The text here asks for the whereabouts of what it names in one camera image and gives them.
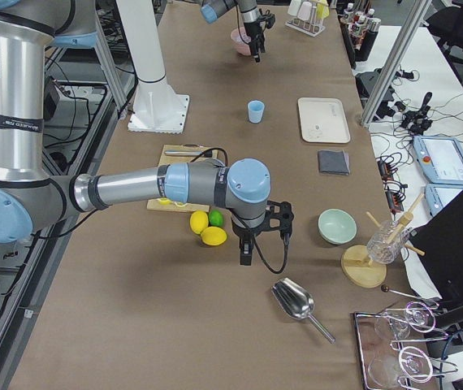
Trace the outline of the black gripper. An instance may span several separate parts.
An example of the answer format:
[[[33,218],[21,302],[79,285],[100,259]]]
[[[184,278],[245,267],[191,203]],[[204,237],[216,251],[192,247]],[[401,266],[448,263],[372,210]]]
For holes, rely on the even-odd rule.
[[[232,230],[239,237],[240,265],[250,266],[253,259],[253,239],[262,232],[278,231],[285,245],[289,245],[292,235],[292,205],[288,201],[268,200],[260,216],[247,220],[232,216]]]
[[[275,24],[275,15],[270,11],[243,11],[242,20],[246,33],[251,37],[250,53],[256,63],[261,61],[260,53],[266,53],[264,30]]]

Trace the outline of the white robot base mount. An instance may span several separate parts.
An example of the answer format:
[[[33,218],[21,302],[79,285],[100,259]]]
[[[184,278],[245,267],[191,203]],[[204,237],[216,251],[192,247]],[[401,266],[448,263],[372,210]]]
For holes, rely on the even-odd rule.
[[[179,134],[189,96],[176,93],[167,81],[153,3],[121,0],[117,7],[138,80],[128,129]]]

